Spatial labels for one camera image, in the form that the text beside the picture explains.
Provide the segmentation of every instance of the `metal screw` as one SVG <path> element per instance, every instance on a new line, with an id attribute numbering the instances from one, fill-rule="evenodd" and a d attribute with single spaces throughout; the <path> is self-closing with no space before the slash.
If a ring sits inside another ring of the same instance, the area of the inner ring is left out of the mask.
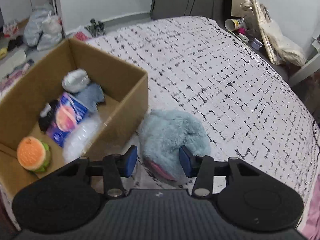
<path id="1" fill-rule="evenodd" d="M 197 188 L 194 193 L 199 197 L 206 197 L 210 194 L 210 191 L 206 188 Z"/>
<path id="2" fill-rule="evenodd" d="M 119 197 L 122 195 L 122 190 L 119 189 L 119 188 L 112 188 L 112 189 L 109 189 L 107 194 L 110 196 L 110 197 Z"/>

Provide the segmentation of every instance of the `mattress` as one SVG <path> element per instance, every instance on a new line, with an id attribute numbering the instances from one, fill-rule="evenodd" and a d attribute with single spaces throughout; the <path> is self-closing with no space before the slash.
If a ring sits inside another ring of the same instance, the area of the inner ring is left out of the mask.
<path id="1" fill-rule="evenodd" d="M 187 111 L 203 124 L 217 161 L 237 156 L 295 189 L 305 203 L 318 177 L 319 127 L 280 75 L 249 47 L 204 17 L 162 19 L 88 41 L 148 71 L 149 108 Z M 168 185 L 139 160 L 127 188 Z M 215 180 L 216 192 L 225 187 Z"/>

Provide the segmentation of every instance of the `gray gripper base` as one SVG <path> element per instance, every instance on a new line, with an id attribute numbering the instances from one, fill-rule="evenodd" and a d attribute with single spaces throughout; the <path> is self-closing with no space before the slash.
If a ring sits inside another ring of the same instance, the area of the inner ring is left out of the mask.
<path id="1" fill-rule="evenodd" d="M 97 217 L 73 231 L 41 235 L 23 230 L 15 240 L 302 240 L 294 229 L 272 234 L 248 232 L 223 220 L 209 201 L 186 190 L 133 189 L 106 203 Z"/>

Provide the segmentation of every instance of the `bed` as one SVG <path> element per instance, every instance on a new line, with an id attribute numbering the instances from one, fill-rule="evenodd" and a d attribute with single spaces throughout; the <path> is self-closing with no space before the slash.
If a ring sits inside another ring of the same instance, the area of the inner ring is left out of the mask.
<path id="1" fill-rule="evenodd" d="M 215 160 L 237 156 L 295 189 L 305 203 L 298 228 L 306 228 L 319 180 L 319 127 L 265 60 L 205 17 L 157 20 L 88 43 L 147 70 L 149 109 L 194 114 Z M 140 161 L 131 180 L 127 188 L 174 187 Z M 177 187 L 190 190 L 193 183 Z M 224 187 L 215 181 L 215 192 Z"/>

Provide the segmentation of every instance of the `brown cardboard box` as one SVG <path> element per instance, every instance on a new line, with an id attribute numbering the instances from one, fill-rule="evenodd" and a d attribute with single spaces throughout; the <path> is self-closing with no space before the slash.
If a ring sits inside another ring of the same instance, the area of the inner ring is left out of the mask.
<path id="1" fill-rule="evenodd" d="M 64 165 L 62 148 L 42 134 L 37 123 L 45 104 L 58 98 L 61 81 L 71 70 L 83 68 L 98 83 L 106 103 L 98 106 L 104 122 L 85 154 L 101 159 L 108 147 L 123 146 L 148 109 L 147 72 L 76 39 L 65 40 L 39 61 L 0 103 L 0 183 L 12 198 L 21 188 Z M 16 149 L 32 135 L 51 147 L 52 160 L 45 173 L 23 169 Z"/>

